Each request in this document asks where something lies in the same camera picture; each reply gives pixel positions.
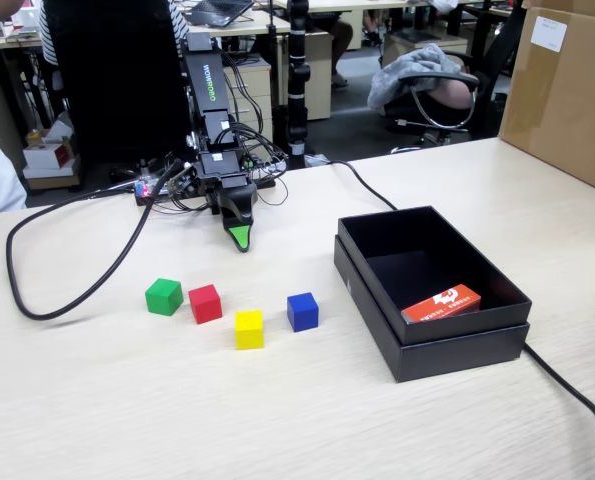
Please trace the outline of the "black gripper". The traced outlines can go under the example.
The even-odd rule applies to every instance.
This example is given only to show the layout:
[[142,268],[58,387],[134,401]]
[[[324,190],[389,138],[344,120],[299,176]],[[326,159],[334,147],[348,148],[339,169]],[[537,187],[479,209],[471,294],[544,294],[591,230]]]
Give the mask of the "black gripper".
[[257,202],[257,187],[249,184],[241,169],[237,153],[201,153],[195,162],[196,191],[200,196],[217,195],[223,226],[237,249],[246,253],[250,248],[250,229],[254,223],[253,206]]

